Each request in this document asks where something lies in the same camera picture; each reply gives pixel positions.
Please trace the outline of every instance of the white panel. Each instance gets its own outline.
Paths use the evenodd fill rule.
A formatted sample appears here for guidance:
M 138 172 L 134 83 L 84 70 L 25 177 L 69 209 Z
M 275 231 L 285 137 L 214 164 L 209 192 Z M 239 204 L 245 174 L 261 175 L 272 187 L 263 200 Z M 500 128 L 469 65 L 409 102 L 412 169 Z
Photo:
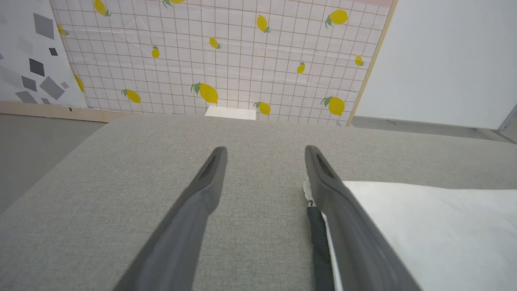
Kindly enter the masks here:
M 50 2 L 3 1 L 1 6 L 0 101 L 87 108 L 85 96 L 70 67 Z M 65 12 L 64 23 L 69 23 L 70 13 Z M 74 21 L 84 25 L 82 16 L 74 18 Z M 71 31 L 71 25 L 63 25 L 64 29 L 66 27 Z M 67 50 L 76 49 L 79 45 L 73 41 Z M 52 55 L 50 49 L 55 49 L 54 54 L 57 55 Z M 31 64 L 39 73 L 31 71 Z
M 499 128 L 517 104 L 516 9 L 399 0 L 356 115 Z

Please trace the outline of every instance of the white towel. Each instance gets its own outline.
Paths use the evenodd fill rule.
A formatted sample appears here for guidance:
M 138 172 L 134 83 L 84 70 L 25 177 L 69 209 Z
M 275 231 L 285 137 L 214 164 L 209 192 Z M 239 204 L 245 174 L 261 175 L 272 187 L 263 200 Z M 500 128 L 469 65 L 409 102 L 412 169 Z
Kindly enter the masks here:
M 515 290 L 516 190 L 343 183 L 423 290 Z M 336 290 L 342 290 L 333 272 Z

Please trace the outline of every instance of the gray fabric surface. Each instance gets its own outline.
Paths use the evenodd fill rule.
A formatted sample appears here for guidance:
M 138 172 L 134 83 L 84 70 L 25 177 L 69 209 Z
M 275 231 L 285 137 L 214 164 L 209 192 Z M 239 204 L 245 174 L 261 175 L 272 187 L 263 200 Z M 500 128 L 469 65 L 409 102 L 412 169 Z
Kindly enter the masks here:
M 104 125 L 0 114 L 0 214 Z
M 216 146 L 228 148 L 194 290 L 312 290 L 307 144 L 342 180 L 517 188 L 517 147 L 178 115 L 116 120 L 0 216 L 0 289 L 109 290 Z

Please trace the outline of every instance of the lemon print backdrop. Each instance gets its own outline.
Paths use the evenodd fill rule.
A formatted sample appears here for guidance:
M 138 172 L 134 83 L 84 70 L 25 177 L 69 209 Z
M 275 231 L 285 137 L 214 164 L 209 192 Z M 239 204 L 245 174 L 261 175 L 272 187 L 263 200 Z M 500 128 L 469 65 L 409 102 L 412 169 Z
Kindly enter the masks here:
M 392 0 L 50 0 L 91 108 L 345 124 Z

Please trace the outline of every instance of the yellow lemon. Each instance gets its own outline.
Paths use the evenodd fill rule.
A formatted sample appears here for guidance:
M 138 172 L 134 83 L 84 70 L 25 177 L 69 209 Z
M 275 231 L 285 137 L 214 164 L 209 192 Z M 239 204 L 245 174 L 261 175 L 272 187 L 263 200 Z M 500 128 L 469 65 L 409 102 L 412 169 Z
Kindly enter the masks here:
M 262 32 L 268 32 L 268 33 L 271 32 L 271 29 L 269 28 L 269 26 L 267 26 L 266 18 L 260 14 L 257 17 L 257 27 Z
M 192 84 L 190 86 L 190 91 L 192 92 L 192 89 L 194 89 L 195 93 L 200 93 L 201 97 L 205 99 L 208 103 L 215 103 L 217 104 L 217 99 L 219 99 L 219 95 L 217 94 L 217 91 L 214 89 L 214 87 L 208 85 L 208 84 Z
M 327 21 L 325 21 L 325 27 L 327 27 L 327 24 L 330 26 L 332 26 L 332 24 L 343 24 L 348 19 L 350 19 L 350 17 L 348 17 L 348 14 L 346 14 L 346 11 L 343 9 L 338 9 L 338 10 L 332 12 L 327 17 Z
M 255 102 L 253 106 L 257 107 L 262 114 L 269 115 L 271 112 L 271 107 L 267 103 Z
M 181 4 L 184 0 L 163 0 L 162 3 L 165 8 L 168 8 L 167 5 L 172 6 L 172 4 Z
M 360 56 L 360 55 L 358 55 L 358 56 L 356 57 L 356 65 L 358 65 L 359 67 L 360 67 L 360 66 L 362 66 L 362 65 L 364 65 L 364 62 L 362 61 L 362 58 L 361 58 L 361 56 Z
M 220 43 L 217 43 L 217 40 L 213 37 L 210 37 L 210 45 L 214 48 L 214 49 L 220 49 L 221 48 L 221 44 Z
M 73 75 L 75 77 L 75 80 L 77 81 L 77 84 L 79 85 L 79 89 L 81 89 L 82 92 L 86 92 L 84 90 L 84 83 L 83 83 L 83 80 L 81 80 L 81 78 L 79 78 L 79 76 L 77 75 Z
M 327 98 L 323 98 L 321 103 L 323 102 L 325 103 L 325 107 L 327 107 L 328 105 L 328 111 L 330 111 L 330 113 L 334 115 L 341 116 L 341 114 L 343 114 L 343 111 L 345 111 L 345 102 L 343 102 L 343 100 L 337 97 L 330 96 Z
M 127 96 L 129 100 L 135 103 L 140 103 L 140 96 L 138 96 L 138 94 L 135 91 L 125 89 L 122 90 L 121 93 L 124 94 L 124 96 Z
M 57 31 L 59 31 L 59 34 L 63 36 L 69 35 L 68 31 L 66 31 L 60 24 L 57 25 Z
M 296 72 L 298 74 L 301 74 L 301 73 L 303 73 L 303 71 L 305 71 L 305 63 L 301 62 L 300 65 L 298 66 L 298 69 L 296 69 Z
M 94 7 L 102 16 L 111 16 L 111 12 L 106 9 L 106 6 L 104 6 L 104 3 L 101 0 L 95 0 Z
M 153 51 L 151 52 L 151 54 L 155 59 L 160 56 L 160 51 L 158 50 L 157 46 L 153 45 Z

